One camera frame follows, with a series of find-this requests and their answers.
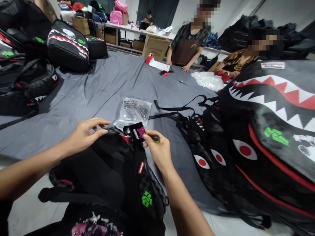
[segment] plastic wrap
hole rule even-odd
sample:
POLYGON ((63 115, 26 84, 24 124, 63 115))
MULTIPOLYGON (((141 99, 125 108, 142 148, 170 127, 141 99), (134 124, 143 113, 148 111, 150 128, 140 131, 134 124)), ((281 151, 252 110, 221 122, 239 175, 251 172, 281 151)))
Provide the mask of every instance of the plastic wrap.
POLYGON ((197 84, 209 88, 215 92, 223 89, 225 86, 221 76, 214 75, 213 72, 194 72, 191 74, 191 76, 195 78, 197 84))
POLYGON ((119 118, 114 122, 114 126, 120 130, 123 130, 124 126, 139 122, 146 126, 150 116, 151 105, 152 103, 143 100, 125 98, 120 108, 119 118))

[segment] pink bag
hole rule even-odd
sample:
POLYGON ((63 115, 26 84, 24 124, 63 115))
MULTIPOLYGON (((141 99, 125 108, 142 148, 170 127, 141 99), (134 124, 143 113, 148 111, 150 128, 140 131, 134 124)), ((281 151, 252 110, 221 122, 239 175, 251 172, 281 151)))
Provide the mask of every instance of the pink bag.
POLYGON ((116 25, 123 25, 122 13, 120 11, 112 11, 110 15, 110 21, 116 25))
POLYGON ((127 12, 128 5, 126 3, 122 3, 119 0, 115 0, 115 7, 121 10, 123 13, 127 12))

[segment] shark eye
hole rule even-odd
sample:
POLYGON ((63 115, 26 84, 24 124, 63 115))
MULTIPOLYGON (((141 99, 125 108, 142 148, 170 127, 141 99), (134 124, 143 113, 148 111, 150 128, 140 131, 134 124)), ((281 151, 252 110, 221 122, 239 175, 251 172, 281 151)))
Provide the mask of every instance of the shark eye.
POLYGON ((225 163, 225 160, 223 158, 223 156, 218 153, 217 151, 213 150, 213 149, 210 149, 211 150, 211 153, 212 155, 215 157, 215 159, 223 166, 226 166, 226 163, 225 163))
POLYGON ((202 168, 210 169, 210 166, 208 165, 206 160, 203 159, 201 156, 194 155, 194 158, 196 159, 196 162, 198 163, 198 165, 200 165, 202 168))
POLYGON ((239 153, 243 157, 250 159, 250 160, 253 160, 253 161, 257 160, 256 152, 247 143, 240 141, 240 140, 236 140, 236 139, 233 139, 233 143, 234 143, 236 149, 239 151, 239 153))

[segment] gray tablecloth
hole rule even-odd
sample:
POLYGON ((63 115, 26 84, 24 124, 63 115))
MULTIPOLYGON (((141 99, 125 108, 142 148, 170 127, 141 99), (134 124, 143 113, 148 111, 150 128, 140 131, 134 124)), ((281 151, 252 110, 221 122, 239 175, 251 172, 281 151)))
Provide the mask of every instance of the gray tablecloth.
MULTIPOLYGON (((181 107, 195 96, 207 97, 215 93, 197 85, 190 71, 183 72, 172 66, 175 73, 158 75, 159 70, 144 63, 141 57, 109 51, 108 59, 98 60, 95 70, 87 74, 57 72, 62 77, 59 85, 40 104, 40 114, 18 124, 0 130, 0 154, 25 159, 67 138, 77 124, 91 117, 101 117, 112 123, 118 119, 122 100, 137 98, 152 103, 151 115, 158 111, 153 101, 161 107, 181 107)), ((196 113, 203 99, 191 103, 196 113)), ((182 112, 191 115, 192 111, 182 112)), ((0 116, 0 124, 16 117, 0 116)), ((196 170, 188 145, 173 120, 150 120, 147 129, 155 129, 170 140, 174 166, 197 205, 212 214, 224 211, 203 185, 196 170)), ((146 149, 148 162, 160 182, 159 171, 146 149)))

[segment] floor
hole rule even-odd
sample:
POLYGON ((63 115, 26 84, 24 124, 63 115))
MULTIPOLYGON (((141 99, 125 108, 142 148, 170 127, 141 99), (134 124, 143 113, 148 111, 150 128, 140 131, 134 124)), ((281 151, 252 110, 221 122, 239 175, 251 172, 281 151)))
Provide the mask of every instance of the floor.
MULTIPOLYGON (((9 164, 10 163, 4 162, 0 159, 0 169, 9 164)), ((41 227, 44 227, 48 224, 60 221, 62 219, 68 204, 40 202, 37 196, 40 190, 44 187, 52 187, 47 175, 42 177, 22 197, 14 202, 8 220, 9 236, 21 236, 41 227)), ((291 235, 291 230, 288 227, 280 224, 273 224, 273 226, 269 230, 262 231, 248 226, 240 219, 210 215, 206 212, 203 213, 213 232, 217 236, 291 235)), ((166 236, 177 235, 175 224, 169 207, 167 208, 167 213, 164 217, 164 223, 166 226, 166 236)))

